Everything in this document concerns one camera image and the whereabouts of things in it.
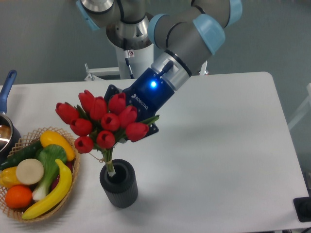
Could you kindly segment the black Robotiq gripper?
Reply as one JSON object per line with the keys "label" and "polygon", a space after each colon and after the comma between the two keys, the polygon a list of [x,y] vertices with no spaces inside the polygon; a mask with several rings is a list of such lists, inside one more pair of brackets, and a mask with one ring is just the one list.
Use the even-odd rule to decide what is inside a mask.
{"label": "black Robotiq gripper", "polygon": [[[162,78],[157,77],[157,73],[151,68],[146,69],[130,87],[123,91],[110,84],[104,95],[104,100],[110,101],[114,95],[121,92],[126,96],[126,103],[137,108],[137,122],[153,117],[174,94],[173,89]],[[158,127],[154,123],[150,125],[131,123],[126,127],[119,142],[137,142],[157,132]]]}

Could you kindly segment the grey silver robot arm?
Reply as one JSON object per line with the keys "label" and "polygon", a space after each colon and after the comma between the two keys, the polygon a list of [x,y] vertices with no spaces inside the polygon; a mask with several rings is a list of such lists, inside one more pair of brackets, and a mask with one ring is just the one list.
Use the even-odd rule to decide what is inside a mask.
{"label": "grey silver robot arm", "polygon": [[174,16],[146,12],[143,0],[78,0],[93,30],[106,29],[115,48],[126,101],[138,120],[153,117],[191,77],[204,74],[207,60],[225,41],[224,29],[242,15],[239,0],[193,0]]}

